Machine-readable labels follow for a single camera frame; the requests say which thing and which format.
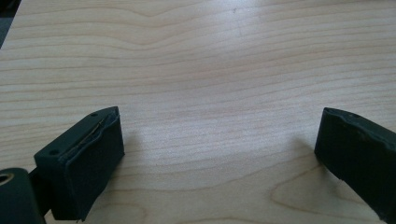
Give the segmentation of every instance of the black rubber pad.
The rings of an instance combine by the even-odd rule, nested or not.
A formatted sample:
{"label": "black rubber pad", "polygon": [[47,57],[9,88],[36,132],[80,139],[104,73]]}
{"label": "black rubber pad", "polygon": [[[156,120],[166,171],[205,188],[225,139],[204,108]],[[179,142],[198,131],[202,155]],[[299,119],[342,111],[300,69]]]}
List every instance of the black rubber pad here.
{"label": "black rubber pad", "polygon": [[124,155],[116,106],[96,111],[35,154],[55,219],[84,220]]}
{"label": "black rubber pad", "polygon": [[325,108],[315,153],[382,220],[395,223],[396,133],[359,115]]}

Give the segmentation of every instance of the black plastic piece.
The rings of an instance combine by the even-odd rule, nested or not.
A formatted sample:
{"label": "black plastic piece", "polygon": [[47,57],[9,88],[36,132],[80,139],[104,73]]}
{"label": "black plastic piece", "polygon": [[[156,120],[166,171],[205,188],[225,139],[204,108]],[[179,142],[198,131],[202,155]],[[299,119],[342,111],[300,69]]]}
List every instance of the black plastic piece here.
{"label": "black plastic piece", "polygon": [[123,155],[118,108],[88,115],[35,154],[30,174],[0,171],[0,223],[43,224],[50,209],[58,220],[84,220]]}
{"label": "black plastic piece", "polygon": [[55,219],[84,220],[123,155],[116,107],[88,115],[37,152],[37,170],[51,185]]}
{"label": "black plastic piece", "polygon": [[324,108],[315,154],[382,220],[396,223],[396,133],[359,115]]}
{"label": "black plastic piece", "polygon": [[27,171],[21,168],[0,171],[0,196],[0,223],[46,223],[39,213]]}

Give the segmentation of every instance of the wooden table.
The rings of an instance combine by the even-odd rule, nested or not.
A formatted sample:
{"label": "wooden table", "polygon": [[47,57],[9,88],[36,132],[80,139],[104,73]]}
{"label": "wooden table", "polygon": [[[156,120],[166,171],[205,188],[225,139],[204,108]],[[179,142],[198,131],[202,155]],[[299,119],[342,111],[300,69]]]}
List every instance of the wooden table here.
{"label": "wooden table", "polygon": [[126,156],[86,223],[380,223],[313,149],[324,106],[396,131],[395,24],[395,1],[25,0],[0,168],[118,105]]}

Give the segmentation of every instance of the light wood tabletop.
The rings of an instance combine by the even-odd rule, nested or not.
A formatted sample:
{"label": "light wood tabletop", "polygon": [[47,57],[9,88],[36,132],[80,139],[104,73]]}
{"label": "light wood tabletop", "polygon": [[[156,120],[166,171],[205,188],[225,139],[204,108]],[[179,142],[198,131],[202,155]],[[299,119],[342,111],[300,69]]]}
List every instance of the light wood tabletop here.
{"label": "light wood tabletop", "polygon": [[396,1],[24,0],[0,169],[118,105],[126,155],[86,223],[381,223],[313,150],[325,106],[396,131],[395,24]]}

